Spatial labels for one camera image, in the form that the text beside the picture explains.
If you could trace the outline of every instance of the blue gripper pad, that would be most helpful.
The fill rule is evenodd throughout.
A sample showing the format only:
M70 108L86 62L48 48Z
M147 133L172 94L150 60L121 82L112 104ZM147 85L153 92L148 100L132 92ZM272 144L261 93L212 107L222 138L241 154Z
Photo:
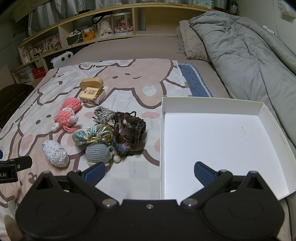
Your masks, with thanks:
M203 163L201 163L200 161L195 163L194 175L200 181L201 184L206 186L216 179L217 172L212 170L208 166L204 166Z
M103 179L106 173L105 163L100 162L92 167L86 169L83 172L83 179L89 182L92 186L95 186Z

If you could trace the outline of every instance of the bottle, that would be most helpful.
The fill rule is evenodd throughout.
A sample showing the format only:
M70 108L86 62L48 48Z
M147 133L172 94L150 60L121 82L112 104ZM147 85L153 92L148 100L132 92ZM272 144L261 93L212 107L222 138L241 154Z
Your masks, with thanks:
M28 53L28 50L26 50L24 47L22 47L22 56L24 58L25 63L30 62L31 57L30 57L30 55Z
M236 0L231 0L230 12L233 13L234 15L237 14L237 1Z

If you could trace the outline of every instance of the white crocheted ball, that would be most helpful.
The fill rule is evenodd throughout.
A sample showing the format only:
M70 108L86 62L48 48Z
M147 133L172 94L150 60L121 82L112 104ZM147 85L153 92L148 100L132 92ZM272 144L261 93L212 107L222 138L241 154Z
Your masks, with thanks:
M46 159L56 167L66 167L69 157L65 149L56 141L49 140L41 144Z

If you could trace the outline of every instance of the mattress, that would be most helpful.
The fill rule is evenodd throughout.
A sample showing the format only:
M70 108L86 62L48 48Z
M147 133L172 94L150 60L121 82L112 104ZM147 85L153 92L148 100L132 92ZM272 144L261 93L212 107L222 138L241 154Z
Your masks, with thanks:
M214 97L230 98L214 66L202 60L186 59L186 55L176 53L177 37L156 35L115 39L91 44L66 61L66 65L89 61L133 58L165 58L178 63L191 63Z

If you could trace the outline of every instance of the tissue box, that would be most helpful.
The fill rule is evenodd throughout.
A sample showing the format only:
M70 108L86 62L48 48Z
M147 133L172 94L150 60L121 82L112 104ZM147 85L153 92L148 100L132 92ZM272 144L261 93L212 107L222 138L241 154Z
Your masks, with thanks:
M214 2L210 0L193 0L193 5L206 7L206 8L214 8Z
M106 91L101 88L92 88L87 87L83 93L79 96L82 102L90 103L90 104L100 104L102 99L106 96Z

